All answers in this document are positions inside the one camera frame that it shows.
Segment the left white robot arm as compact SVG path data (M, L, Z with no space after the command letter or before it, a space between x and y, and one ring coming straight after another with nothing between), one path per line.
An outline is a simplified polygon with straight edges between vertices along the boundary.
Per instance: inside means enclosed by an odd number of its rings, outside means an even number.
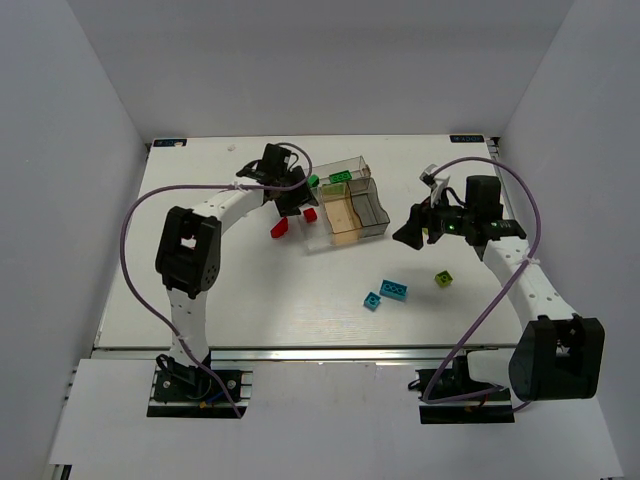
M297 216L317 201L309 185L308 158L289 142L269 143L262 157L243 166L235 182L193 207L167 213L155 260L170 301L174 333L169 356L187 367L210 364L206 339L206 299L221 269L223 235L239 220L268 203L282 218Z

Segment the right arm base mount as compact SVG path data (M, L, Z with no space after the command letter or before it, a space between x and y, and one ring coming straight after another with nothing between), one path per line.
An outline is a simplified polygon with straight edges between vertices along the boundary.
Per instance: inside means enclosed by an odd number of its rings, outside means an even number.
M417 393L420 423L423 425L482 425L515 422L508 390L487 393L490 384L471 380L466 373L447 368L435 383L429 401L421 399L436 369L419 369L407 384Z

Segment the red square lego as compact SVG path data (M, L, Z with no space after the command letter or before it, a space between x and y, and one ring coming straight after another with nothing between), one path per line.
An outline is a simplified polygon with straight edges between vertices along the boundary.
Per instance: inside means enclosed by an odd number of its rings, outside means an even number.
M308 208L303 211L303 216L307 223L313 223L317 220L318 216L314 208Z

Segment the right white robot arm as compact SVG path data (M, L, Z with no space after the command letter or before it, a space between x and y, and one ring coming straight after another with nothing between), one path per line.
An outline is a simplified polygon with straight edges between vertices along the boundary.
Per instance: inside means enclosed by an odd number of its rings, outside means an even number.
M419 250L445 234L464 238L499 281L499 297L509 300L523 326L512 348L457 347L443 369L461 390L450 400L504 389L523 402L593 397L604 327L597 318L580 315L551 284L524 229L504 215L499 178L468 177L463 199L447 178L426 174L423 180L431 193L412 206L394 240Z

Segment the small green number lego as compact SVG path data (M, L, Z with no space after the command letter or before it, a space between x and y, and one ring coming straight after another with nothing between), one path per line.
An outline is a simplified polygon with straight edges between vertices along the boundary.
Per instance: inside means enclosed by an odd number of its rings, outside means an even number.
M317 187L319 185L319 177L315 174L311 175L308 184L311 188Z

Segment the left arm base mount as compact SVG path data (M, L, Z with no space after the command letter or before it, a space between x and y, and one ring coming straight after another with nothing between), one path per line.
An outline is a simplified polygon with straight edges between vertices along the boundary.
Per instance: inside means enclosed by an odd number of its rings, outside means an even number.
M197 366L184 366L161 354L151 384L146 415L149 418L240 419L248 407L252 372L217 370L220 383Z

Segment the red curved lego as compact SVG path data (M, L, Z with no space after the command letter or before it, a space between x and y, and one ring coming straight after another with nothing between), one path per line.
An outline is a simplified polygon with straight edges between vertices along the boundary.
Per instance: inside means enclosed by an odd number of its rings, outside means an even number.
M278 239L286 235L289 231L289 219L287 217L281 218L279 222L270 230L270 235L273 239Z

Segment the cyan long lego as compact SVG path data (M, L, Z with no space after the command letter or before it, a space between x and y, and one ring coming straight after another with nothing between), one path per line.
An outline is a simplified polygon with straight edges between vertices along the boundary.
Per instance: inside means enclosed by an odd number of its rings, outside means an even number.
M383 297L404 302L407 298L408 287L394 281L384 279L379 294Z

